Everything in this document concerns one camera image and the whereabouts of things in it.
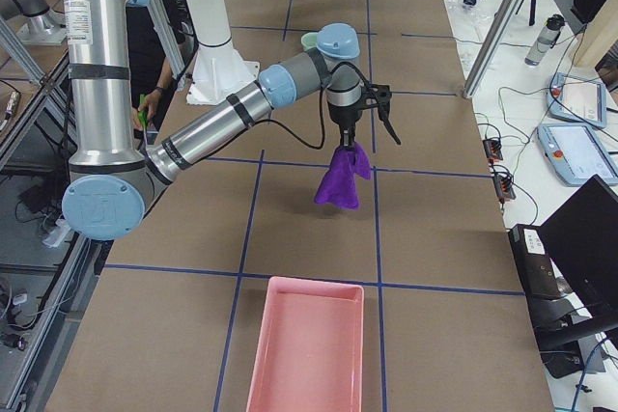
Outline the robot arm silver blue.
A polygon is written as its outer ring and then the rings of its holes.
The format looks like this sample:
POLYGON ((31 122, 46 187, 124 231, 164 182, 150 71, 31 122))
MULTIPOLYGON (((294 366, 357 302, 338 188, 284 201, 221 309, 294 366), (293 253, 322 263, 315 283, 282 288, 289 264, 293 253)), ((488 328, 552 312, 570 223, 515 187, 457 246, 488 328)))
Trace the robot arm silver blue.
POLYGON ((163 100, 175 91, 150 13, 163 0, 63 1, 77 148, 62 212, 88 238, 132 232, 180 172, 311 94, 333 113, 343 143, 352 143, 367 89, 348 24, 324 26, 314 47, 261 69, 234 49, 224 0, 187 0, 198 34, 195 88, 211 110, 140 150, 136 137, 160 124, 163 100))

